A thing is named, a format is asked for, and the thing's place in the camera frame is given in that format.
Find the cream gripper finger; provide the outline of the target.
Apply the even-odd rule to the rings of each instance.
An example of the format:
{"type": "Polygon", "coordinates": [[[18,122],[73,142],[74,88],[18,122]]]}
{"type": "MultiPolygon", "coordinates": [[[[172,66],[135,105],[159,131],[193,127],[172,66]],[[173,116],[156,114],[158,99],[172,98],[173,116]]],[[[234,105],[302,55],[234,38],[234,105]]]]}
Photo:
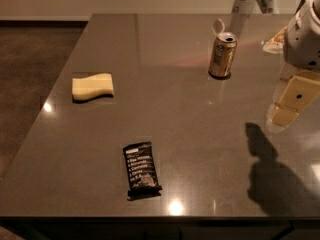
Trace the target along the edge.
{"type": "Polygon", "coordinates": [[[268,121],[281,127],[289,126],[297,117],[297,112],[282,108],[277,104],[272,104],[268,110],[268,121]]]}

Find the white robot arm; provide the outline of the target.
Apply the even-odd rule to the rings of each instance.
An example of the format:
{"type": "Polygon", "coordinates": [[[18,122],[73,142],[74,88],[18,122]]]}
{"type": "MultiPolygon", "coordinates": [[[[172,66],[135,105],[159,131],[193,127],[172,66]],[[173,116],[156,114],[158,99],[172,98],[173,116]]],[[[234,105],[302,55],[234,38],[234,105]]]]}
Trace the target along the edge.
{"type": "Polygon", "coordinates": [[[284,65],[267,122],[285,129],[320,95],[320,0],[301,0],[280,36],[284,65]]]}

